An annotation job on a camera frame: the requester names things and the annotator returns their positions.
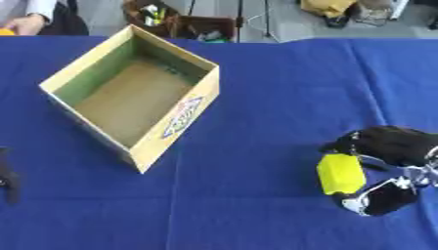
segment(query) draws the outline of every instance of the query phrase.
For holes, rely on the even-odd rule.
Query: box label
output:
[[[165,139],[186,129],[192,121],[201,101],[202,98],[195,98],[181,103],[176,115],[170,120],[170,124],[164,130],[162,138]]]

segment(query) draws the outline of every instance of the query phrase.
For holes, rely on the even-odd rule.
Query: floor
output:
[[[122,0],[78,0],[79,12],[89,24],[93,35],[112,35],[126,23],[120,11]],[[190,0],[164,0],[182,13],[187,13]],[[237,0],[197,0],[195,15],[235,17]],[[324,26],[323,20],[299,9],[294,0],[271,0],[271,22],[275,37],[281,41],[292,41],[312,37],[418,37],[438,38],[438,30],[426,28],[435,11],[429,7],[412,5],[398,21],[391,21],[382,27],[350,21],[343,29]],[[245,1],[246,19],[264,13],[264,1]],[[275,42],[263,37],[265,18],[250,21],[242,30],[243,42]]]

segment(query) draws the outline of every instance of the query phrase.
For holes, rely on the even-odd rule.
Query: blue tablecloth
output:
[[[0,249],[437,248],[434,189],[361,218],[315,170],[317,147],[353,129],[438,132],[437,41],[175,41],[221,65],[222,93],[142,176],[37,87],[102,40],[0,38],[0,145],[22,177],[21,203],[0,199]]]

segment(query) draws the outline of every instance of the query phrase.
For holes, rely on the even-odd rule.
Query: open wooden box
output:
[[[130,25],[40,87],[145,173],[219,95],[219,66]]]

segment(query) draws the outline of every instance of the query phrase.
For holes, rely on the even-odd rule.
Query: person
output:
[[[57,0],[0,0],[0,23],[17,35],[88,35],[85,22]]]

